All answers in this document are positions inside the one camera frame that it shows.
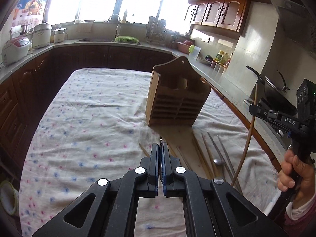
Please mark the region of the pink sleeve forearm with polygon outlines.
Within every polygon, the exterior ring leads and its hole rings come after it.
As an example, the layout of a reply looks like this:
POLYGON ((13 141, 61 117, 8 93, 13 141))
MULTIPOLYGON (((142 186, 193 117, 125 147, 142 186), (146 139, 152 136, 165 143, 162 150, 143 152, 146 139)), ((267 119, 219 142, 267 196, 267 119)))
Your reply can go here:
POLYGON ((284 230, 288 236, 300 236, 315 217, 315 194, 297 209, 290 203, 285 209, 284 230))

